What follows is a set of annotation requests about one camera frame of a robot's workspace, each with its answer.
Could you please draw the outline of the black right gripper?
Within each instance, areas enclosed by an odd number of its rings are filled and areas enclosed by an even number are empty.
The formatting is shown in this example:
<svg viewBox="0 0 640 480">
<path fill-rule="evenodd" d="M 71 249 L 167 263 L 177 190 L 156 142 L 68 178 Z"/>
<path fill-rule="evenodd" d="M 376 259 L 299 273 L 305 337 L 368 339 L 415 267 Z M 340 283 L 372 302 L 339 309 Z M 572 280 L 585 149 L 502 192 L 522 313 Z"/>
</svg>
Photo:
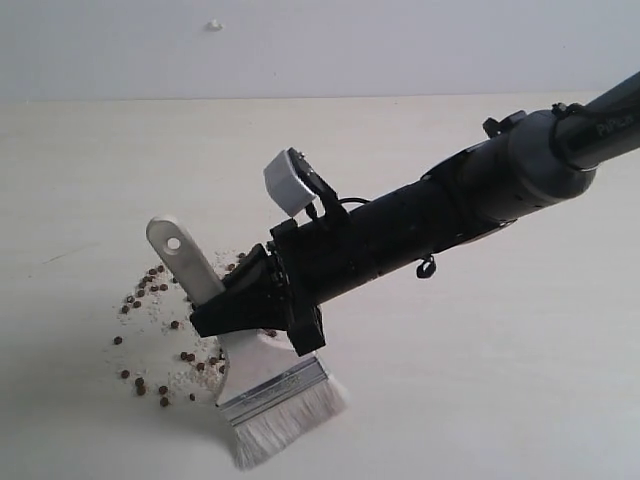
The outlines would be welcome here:
<svg viewBox="0 0 640 480">
<path fill-rule="evenodd" d="M 320 307 L 288 264 L 287 241 L 297 228 L 295 222 L 272 228 L 272 239 L 254 245 L 223 277 L 226 291 L 195 308 L 190 322 L 200 337 L 276 330 L 287 335 L 299 356 L 326 346 Z"/>
</svg>

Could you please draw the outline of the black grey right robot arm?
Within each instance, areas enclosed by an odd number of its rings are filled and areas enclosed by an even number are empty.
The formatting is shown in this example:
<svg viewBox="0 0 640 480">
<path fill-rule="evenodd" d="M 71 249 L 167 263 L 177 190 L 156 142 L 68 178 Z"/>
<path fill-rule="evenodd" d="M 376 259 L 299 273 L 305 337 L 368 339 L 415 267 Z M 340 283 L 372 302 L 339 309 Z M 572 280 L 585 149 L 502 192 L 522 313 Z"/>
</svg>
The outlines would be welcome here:
<svg viewBox="0 0 640 480">
<path fill-rule="evenodd" d="M 488 119 L 486 139 L 374 200 L 340 197 L 296 149 L 265 168 L 272 200 L 288 219 L 199 300 L 191 323 L 203 337 L 272 329 L 305 355 L 325 343 L 320 307 L 374 279 L 476 241 L 521 217 L 576 198 L 598 166 L 639 146 L 639 79 L 588 104 L 557 103 Z"/>
</svg>

